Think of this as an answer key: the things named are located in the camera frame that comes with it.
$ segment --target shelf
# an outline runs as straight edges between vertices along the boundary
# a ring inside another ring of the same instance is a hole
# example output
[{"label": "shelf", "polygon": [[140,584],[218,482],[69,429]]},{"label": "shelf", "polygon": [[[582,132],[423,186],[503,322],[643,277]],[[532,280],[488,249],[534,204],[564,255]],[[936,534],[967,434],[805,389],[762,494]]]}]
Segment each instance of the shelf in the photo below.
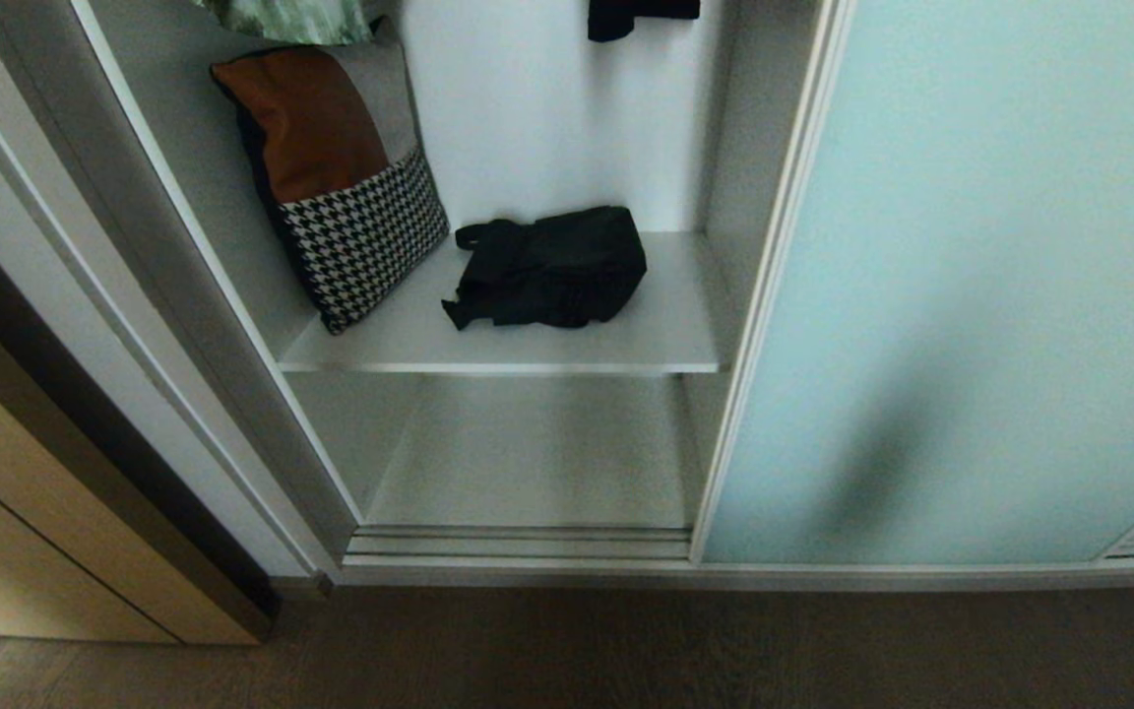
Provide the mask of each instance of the shelf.
[{"label": "shelf", "polygon": [[430,377],[366,525],[687,529],[678,395],[670,377]]},{"label": "shelf", "polygon": [[279,358],[286,372],[349,370],[429,373],[719,372],[708,316],[710,256],[697,234],[643,235],[646,275],[608,323],[582,329],[541,324],[494,327],[476,320],[464,331],[440,306],[454,299],[469,252],[452,239],[418,265],[361,323],[332,337],[310,322]]}]

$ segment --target black backpack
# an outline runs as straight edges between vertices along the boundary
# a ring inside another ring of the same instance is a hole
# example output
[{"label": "black backpack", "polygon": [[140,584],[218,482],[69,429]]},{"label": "black backpack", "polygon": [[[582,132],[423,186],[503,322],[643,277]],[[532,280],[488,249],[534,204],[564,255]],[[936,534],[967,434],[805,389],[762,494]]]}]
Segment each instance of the black backpack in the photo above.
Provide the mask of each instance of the black backpack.
[{"label": "black backpack", "polygon": [[531,226],[492,220],[455,236],[459,248],[475,251],[458,301],[441,301],[458,329],[476,318],[498,326],[604,323],[646,271],[642,239],[624,206],[595,206]]}]

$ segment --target wooden floor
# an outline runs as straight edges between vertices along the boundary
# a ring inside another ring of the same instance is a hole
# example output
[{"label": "wooden floor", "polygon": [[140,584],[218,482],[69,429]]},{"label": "wooden floor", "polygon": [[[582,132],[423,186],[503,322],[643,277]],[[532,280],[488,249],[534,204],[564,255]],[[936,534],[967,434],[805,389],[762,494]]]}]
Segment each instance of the wooden floor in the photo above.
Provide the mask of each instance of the wooden floor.
[{"label": "wooden floor", "polygon": [[1134,589],[340,589],[269,645],[6,641],[24,706],[1134,706]]}]

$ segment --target black and white houndstooth fabric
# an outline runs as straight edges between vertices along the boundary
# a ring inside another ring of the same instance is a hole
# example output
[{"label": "black and white houndstooth fabric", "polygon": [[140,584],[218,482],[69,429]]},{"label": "black and white houndstooth fabric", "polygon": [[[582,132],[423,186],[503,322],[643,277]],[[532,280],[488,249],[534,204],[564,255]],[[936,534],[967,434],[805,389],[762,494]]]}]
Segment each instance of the black and white houndstooth fabric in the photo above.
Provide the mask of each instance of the black and white houndstooth fabric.
[{"label": "black and white houndstooth fabric", "polygon": [[332,335],[365,318],[449,234],[421,146],[350,188],[280,210]]}]

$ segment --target black garment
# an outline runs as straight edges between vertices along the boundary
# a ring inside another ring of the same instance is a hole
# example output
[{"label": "black garment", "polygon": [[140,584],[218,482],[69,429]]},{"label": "black garment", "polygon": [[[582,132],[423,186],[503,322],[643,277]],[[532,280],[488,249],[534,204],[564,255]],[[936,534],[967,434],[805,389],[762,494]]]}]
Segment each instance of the black garment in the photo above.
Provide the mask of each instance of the black garment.
[{"label": "black garment", "polygon": [[633,32],[634,18],[697,19],[699,0],[590,0],[589,37],[615,41]]},{"label": "black garment", "polygon": [[616,316],[646,271],[633,214],[595,206],[519,226],[511,220],[460,228],[459,248],[475,251],[458,301],[441,301],[458,329],[476,318],[511,326],[581,328]]}]

